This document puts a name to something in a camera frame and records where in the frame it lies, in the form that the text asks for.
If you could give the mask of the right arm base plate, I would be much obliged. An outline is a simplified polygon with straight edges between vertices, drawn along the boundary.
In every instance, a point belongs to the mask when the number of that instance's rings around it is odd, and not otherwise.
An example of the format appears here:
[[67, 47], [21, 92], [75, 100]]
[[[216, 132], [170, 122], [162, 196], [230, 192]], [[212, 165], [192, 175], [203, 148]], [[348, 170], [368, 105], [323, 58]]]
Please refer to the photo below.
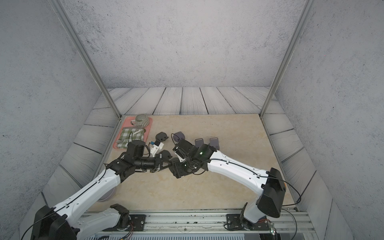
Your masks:
[[270, 221], [266, 218], [252, 223], [240, 214], [227, 214], [225, 228], [228, 231], [268, 231], [271, 226]]

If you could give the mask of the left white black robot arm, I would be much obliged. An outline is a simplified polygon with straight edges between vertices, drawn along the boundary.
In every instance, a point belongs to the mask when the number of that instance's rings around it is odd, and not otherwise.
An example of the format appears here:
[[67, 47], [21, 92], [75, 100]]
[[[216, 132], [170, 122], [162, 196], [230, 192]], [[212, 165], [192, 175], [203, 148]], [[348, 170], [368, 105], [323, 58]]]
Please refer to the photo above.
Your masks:
[[127, 208], [119, 204], [96, 215], [82, 215], [102, 196], [124, 182], [129, 176], [165, 169], [172, 155], [163, 150], [156, 141], [153, 148], [145, 142], [134, 140], [117, 159], [108, 163], [106, 169], [85, 187], [54, 207], [42, 207], [36, 212], [32, 240], [83, 240], [106, 229], [134, 231], [134, 222]]

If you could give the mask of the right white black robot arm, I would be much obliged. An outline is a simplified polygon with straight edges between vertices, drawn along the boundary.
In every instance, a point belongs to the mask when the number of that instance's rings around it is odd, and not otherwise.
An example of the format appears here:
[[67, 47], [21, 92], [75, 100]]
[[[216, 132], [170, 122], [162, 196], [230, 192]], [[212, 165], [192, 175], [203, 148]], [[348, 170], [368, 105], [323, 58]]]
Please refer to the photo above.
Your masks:
[[228, 177], [257, 195], [254, 202], [245, 204], [233, 231], [253, 230], [267, 216], [280, 217], [287, 188], [279, 170], [260, 170], [228, 157], [215, 147], [206, 144], [196, 147], [186, 140], [178, 142], [173, 151], [177, 156], [171, 160], [170, 170], [176, 178], [204, 169]]

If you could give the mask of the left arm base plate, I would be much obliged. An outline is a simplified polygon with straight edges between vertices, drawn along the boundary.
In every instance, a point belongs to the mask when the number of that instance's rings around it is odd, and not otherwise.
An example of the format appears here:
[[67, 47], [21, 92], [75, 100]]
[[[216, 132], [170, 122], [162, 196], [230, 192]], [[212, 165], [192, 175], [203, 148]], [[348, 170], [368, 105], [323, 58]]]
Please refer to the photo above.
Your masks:
[[146, 222], [146, 215], [129, 215], [119, 220], [112, 228], [104, 229], [103, 232], [142, 232]]

